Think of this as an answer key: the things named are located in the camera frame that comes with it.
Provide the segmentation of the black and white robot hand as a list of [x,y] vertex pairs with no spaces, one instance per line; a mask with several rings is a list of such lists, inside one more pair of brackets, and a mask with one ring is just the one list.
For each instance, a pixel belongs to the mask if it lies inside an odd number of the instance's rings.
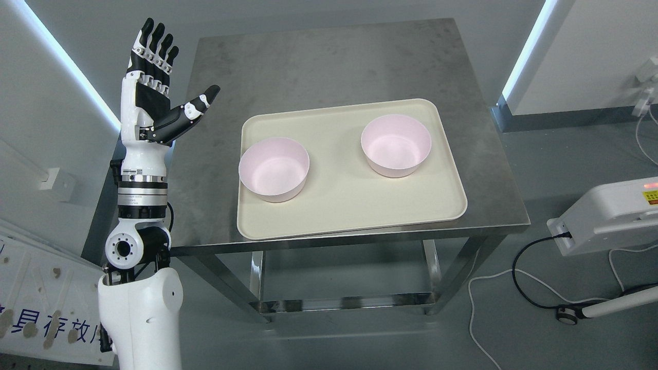
[[127,151],[164,154],[195,127],[221,91],[207,87],[199,96],[173,106],[171,75],[179,48],[163,23],[147,18],[130,49],[121,86],[121,141]]

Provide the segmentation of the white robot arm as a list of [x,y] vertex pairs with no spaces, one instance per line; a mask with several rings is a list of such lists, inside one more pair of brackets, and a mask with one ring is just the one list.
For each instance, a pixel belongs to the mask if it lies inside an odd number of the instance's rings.
[[102,348],[121,369],[181,369],[179,310],[184,294],[171,268],[164,220],[168,145],[128,141],[118,179],[118,224],[105,242],[97,288]]

